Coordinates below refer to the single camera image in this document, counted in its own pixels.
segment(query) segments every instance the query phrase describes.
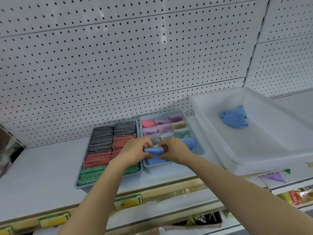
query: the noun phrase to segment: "blue cloth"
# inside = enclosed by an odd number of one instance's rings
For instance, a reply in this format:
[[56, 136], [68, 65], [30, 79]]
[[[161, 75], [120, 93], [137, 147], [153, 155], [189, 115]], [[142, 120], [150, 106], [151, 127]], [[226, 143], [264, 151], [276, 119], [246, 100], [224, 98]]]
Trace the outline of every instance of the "blue cloth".
[[242, 129], [248, 126], [248, 123], [245, 122], [247, 114], [245, 108], [241, 105], [236, 110], [225, 110], [219, 116], [225, 124], [233, 128]]
[[[193, 150], [197, 146], [197, 141], [194, 138], [183, 138], [182, 141], [186, 144], [189, 150]], [[159, 156], [164, 153], [163, 148], [145, 148], [145, 152], [153, 154], [152, 159], [145, 159], [148, 165], [168, 162], [169, 160], [159, 160]]]

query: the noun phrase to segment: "white plastic bin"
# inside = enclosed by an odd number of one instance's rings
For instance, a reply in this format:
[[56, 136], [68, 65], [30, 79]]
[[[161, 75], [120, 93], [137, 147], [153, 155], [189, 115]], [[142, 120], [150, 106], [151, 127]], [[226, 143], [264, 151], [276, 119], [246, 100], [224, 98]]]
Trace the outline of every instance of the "white plastic bin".
[[[225, 168], [245, 175], [288, 168], [313, 160], [313, 129], [247, 87], [190, 97], [196, 119]], [[232, 128], [219, 114], [243, 105], [249, 126]]]

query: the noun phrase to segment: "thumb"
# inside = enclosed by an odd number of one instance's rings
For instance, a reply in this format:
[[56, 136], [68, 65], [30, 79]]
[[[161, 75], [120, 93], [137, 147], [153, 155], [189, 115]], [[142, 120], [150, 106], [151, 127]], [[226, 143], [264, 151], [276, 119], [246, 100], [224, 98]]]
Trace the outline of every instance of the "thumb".
[[159, 156], [159, 160], [168, 159], [168, 153], [163, 153]]
[[144, 155], [144, 158], [149, 158], [149, 159], [153, 158], [153, 154], [151, 153], [143, 153], [143, 155]]

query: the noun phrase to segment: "pegboard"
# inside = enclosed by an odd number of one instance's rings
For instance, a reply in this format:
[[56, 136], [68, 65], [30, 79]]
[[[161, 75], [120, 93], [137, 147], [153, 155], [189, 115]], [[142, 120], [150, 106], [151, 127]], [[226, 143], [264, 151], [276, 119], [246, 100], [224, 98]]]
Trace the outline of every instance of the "pegboard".
[[0, 0], [0, 37], [248, 0]]
[[189, 87], [166, 93], [68, 110], [3, 123], [10, 133], [23, 139], [27, 147], [88, 136], [96, 126], [114, 124], [117, 119], [138, 119], [139, 116], [169, 110], [193, 111], [188, 96], [202, 92], [240, 87], [244, 78]]
[[313, 64], [248, 76], [245, 86], [268, 97], [313, 87]]
[[313, 0], [271, 0], [259, 43], [313, 33]]
[[266, 4], [2, 38], [1, 122], [244, 77]]
[[248, 75], [313, 63], [313, 34], [259, 43]]

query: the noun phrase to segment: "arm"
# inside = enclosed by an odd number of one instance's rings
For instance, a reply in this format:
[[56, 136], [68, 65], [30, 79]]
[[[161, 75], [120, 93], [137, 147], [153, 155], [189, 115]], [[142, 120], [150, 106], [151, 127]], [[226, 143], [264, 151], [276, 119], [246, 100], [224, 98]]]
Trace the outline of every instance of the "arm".
[[122, 177], [129, 166], [146, 157], [143, 147], [153, 147], [149, 138], [131, 139], [119, 155], [109, 165], [80, 203], [71, 218], [60, 230], [59, 235], [99, 235], [104, 234], [114, 199]]
[[160, 142], [170, 159], [189, 167], [252, 235], [312, 234], [313, 219], [267, 190], [190, 152], [177, 138]]

